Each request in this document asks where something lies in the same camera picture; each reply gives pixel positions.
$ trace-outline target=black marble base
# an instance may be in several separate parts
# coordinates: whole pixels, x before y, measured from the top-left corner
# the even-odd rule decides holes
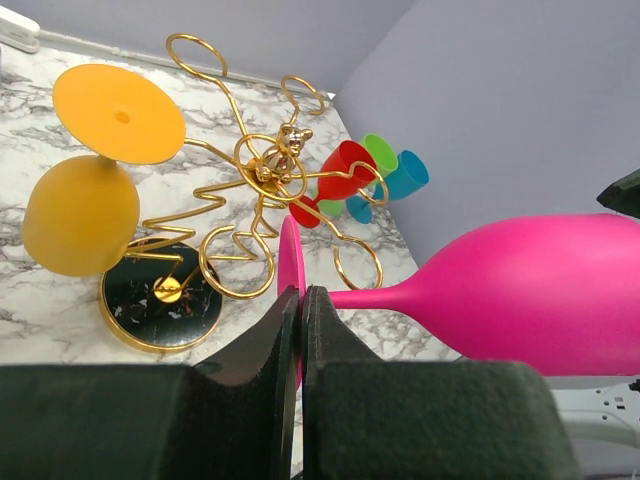
[[[133,242],[156,242],[146,239]],[[198,252],[184,243],[153,250],[179,254],[184,262],[173,277],[179,282],[198,268]],[[182,297],[174,303],[160,301],[153,285],[172,266],[170,261],[123,258],[101,281],[102,310],[112,331],[127,344],[148,351],[181,351],[204,339],[215,327],[222,295],[204,279],[200,269]]]

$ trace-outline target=wall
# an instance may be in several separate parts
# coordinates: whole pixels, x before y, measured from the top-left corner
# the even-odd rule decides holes
[[[43,30],[167,56],[168,35],[203,37],[236,73],[300,75],[335,92],[415,0],[3,0]],[[218,67],[204,49],[185,59]]]
[[[590,212],[640,168],[640,3],[419,1],[336,96],[432,183],[391,210],[416,261],[516,215]]]

